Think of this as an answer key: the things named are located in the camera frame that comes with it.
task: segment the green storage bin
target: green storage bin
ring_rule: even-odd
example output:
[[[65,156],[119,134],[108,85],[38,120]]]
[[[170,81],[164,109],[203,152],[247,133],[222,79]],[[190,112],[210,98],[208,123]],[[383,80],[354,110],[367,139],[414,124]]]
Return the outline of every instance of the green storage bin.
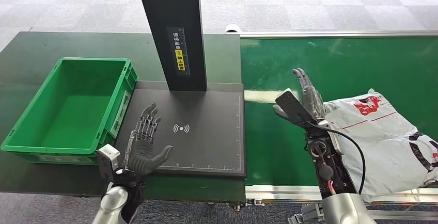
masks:
[[[138,77],[129,59],[61,58],[1,149],[34,163],[96,165],[114,144]]]

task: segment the white plastic bag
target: white plastic bag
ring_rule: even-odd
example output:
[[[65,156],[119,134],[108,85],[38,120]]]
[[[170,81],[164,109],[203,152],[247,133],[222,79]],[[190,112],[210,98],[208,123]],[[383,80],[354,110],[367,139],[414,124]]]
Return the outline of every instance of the white plastic bag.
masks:
[[[368,94],[324,103],[326,120],[355,140],[365,156],[365,201],[438,180],[438,143],[401,116],[381,94]],[[362,161],[352,142],[339,136],[343,163],[356,189]]]

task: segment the black vertical stand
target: black vertical stand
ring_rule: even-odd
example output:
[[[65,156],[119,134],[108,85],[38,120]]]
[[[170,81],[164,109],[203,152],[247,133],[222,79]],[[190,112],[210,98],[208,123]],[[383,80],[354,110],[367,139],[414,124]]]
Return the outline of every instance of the black vertical stand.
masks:
[[[206,91],[199,0],[142,0],[169,90]]]

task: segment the wire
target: wire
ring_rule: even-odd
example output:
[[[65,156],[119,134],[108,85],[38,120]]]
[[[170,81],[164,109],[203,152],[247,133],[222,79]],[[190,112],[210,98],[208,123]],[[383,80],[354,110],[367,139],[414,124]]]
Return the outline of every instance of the wire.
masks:
[[[361,179],[361,186],[359,187],[359,192],[358,192],[360,195],[362,193],[362,189],[364,188],[364,183],[365,183],[365,157],[364,157],[364,153],[362,152],[362,149],[359,147],[359,145],[356,143],[356,141],[354,141],[350,136],[348,136],[342,132],[339,132],[337,130],[327,129],[325,127],[320,127],[320,126],[315,125],[309,121],[306,121],[306,122],[308,124],[312,125],[313,127],[318,128],[318,129],[332,132],[332,133],[335,133],[335,134],[338,134],[338,135],[345,137],[347,140],[351,141],[356,146],[356,148],[359,150],[359,153],[361,154],[361,159],[362,159],[362,179]]]
[[[322,160],[322,164],[325,165],[324,156],[322,155],[322,151],[321,151],[321,148],[319,146],[315,147],[315,152],[318,154],[318,156]]]
[[[333,181],[332,180],[327,180],[327,186],[328,186],[328,189],[330,190],[330,193],[332,193],[332,195],[336,195],[336,191],[333,188]]]

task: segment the black cable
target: black cable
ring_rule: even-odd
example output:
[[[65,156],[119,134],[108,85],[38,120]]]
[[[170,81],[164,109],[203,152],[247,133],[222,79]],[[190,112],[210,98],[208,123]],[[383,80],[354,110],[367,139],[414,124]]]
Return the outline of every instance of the black cable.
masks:
[[[324,163],[325,161],[324,161],[324,156],[322,155],[321,148],[319,148],[319,146],[316,146],[315,150],[316,150],[315,152],[318,154],[318,156],[321,158],[322,162]]]
[[[332,132],[332,133],[335,133],[335,134],[338,134],[338,135],[341,135],[341,136],[345,137],[346,139],[351,141],[356,146],[356,148],[359,150],[359,153],[361,154],[362,168],[363,168],[363,170],[362,170],[361,186],[359,187],[359,195],[360,195],[362,193],[362,189],[364,188],[364,183],[365,183],[365,157],[364,157],[364,153],[362,152],[362,149],[359,147],[359,145],[356,143],[356,141],[354,141],[350,136],[348,136],[348,135],[346,135],[346,134],[344,134],[342,132],[339,132],[337,130],[327,129],[325,127],[320,127],[320,126],[315,125],[315,124],[313,124],[313,123],[311,123],[309,121],[306,121],[306,122],[308,124],[312,125],[313,127],[318,128],[318,129],[325,130],[325,131],[328,131],[328,132]]]

